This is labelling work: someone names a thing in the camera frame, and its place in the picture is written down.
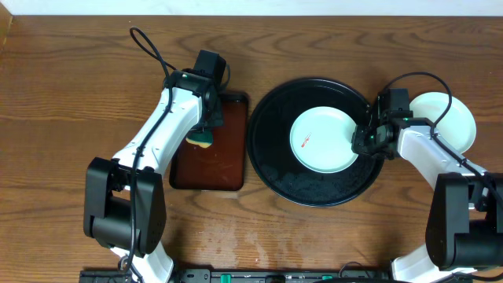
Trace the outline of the green scouring sponge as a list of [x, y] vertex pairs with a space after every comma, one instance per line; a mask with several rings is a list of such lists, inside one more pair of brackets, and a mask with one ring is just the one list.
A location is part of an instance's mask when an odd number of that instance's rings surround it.
[[208, 131], [203, 132], [192, 132], [188, 134], [185, 140], [192, 145], [198, 145], [199, 147], [206, 149], [213, 144], [213, 134]]

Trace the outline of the light green plate front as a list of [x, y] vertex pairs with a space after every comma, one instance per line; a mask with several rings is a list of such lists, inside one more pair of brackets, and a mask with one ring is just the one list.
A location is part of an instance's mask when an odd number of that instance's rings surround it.
[[351, 149], [355, 128], [353, 119], [337, 108], [310, 108], [292, 124], [290, 147], [304, 167], [322, 174], [340, 172], [358, 158]]

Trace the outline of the light green plate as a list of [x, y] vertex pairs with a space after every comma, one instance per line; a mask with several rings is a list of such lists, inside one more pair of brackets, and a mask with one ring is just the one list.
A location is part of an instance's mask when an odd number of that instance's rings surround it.
[[322, 174], [340, 172], [358, 158], [351, 149], [355, 128], [353, 119], [337, 108], [310, 108], [292, 124], [290, 147], [304, 167]]
[[[427, 92], [415, 97], [409, 104], [415, 118], [428, 118], [435, 122], [448, 105], [449, 97], [441, 92]], [[448, 113], [437, 125], [439, 133], [459, 153], [465, 153], [476, 137], [475, 119], [468, 107], [452, 98]]]

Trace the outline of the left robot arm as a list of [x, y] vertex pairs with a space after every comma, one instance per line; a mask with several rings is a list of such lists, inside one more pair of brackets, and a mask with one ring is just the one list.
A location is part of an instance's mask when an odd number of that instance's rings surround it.
[[83, 231], [119, 256], [113, 280], [169, 281], [174, 262], [161, 243], [167, 219], [163, 176], [187, 134], [221, 125], [219, 95], [229, 80], [229, 67], [172, 72], [134, 138], [110, 160], [90, 162]]

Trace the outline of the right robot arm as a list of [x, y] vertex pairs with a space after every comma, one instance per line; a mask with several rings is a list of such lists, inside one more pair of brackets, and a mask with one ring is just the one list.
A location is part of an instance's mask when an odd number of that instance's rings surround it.
[[426, 118], [358, 125], [354, 153], [410, 162], [433, 188], [425, 243], [394, 259], [391, 276], [404, 282], [479, 279], [502, 265], [502, 175], [467, 160]]

